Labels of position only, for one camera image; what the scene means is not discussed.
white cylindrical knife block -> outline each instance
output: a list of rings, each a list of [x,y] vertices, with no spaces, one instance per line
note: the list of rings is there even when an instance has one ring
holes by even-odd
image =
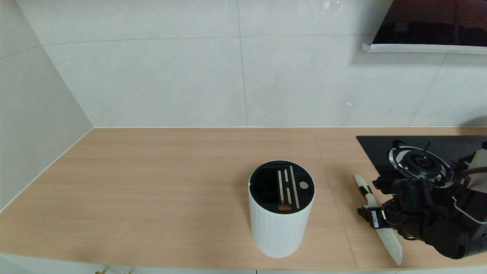
[[[269,257],[284,258],[301,245],[315,199],[315,184],[299,165],[275,160],[258,167],[248,183],[252,237]]]

wooden countertop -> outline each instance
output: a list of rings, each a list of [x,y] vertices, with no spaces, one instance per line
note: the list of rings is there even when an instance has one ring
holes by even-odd
[[[353,174],[378,174],[356,135],[487,135],[487,128],[93,129],[1,215],[0,252],[118,265],[372,270],[481,265],[401,239],[390,258],[357,214]],[[262,254],[249,226],[247,181],[260,164],[305,167],[317,196],[301,247]],[[388,197],[375,191],[379,202]]]

black glass range hood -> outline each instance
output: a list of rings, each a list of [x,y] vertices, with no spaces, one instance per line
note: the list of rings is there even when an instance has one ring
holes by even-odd
[[[394,0],[362,50],[487,54],[487,0]]]

knife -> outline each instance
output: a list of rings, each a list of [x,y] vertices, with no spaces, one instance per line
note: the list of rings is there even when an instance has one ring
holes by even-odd
[[[365,182],[364,178],[359,175],[354,175],[354,177],[358,187],[361,189],[365,189],[362,193],[367,199],[367,206],[378,206],[374,198],[374,194],[372,194],[372,190],[370,189],[370,186]],[[380,228],[376,229],[375,231],[377,231],[377,234],[379,234],[382,243],[386,247],[387,251],[389,251],[389,254],[394,259],[396,264],[400,265],[402,263],[402,246],[397,239],[394,231],[391,228]]]

black top of knife block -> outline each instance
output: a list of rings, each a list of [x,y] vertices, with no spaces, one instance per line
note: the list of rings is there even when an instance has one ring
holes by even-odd
[[[315,195],[315,184],[301,166],[285,160],[275,160],[254,171],[250,177],[250,193],[266,210],[277,214],[292,214],[311,203]]]

